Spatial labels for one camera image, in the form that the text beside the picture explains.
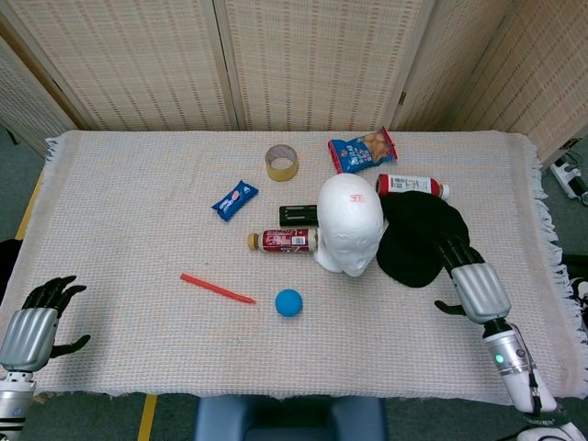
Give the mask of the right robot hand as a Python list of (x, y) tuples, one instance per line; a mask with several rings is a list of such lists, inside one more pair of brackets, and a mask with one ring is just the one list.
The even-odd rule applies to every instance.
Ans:
[(483, 326), (503, 322), (512, 305), (493, 266), (456, 235), (437, 238), (434, 249), (460, 301), (459, 305), (448, 305), (436, 300), (435, 306), (445, 314), (467, 316)]

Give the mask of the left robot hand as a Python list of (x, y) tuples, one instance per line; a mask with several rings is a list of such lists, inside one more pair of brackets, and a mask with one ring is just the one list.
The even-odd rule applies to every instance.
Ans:
[(84, 334), (76, 341), (57, 345), (59, 321), (72, 298), (85, 291), (76, 285), (75, 276), (56, 277), (34, 288), (16, 311), (6, 329), (1, 345), (1, 366), (6, 371), (34, 373), (49, 360), (81, 350), (91, 336)]

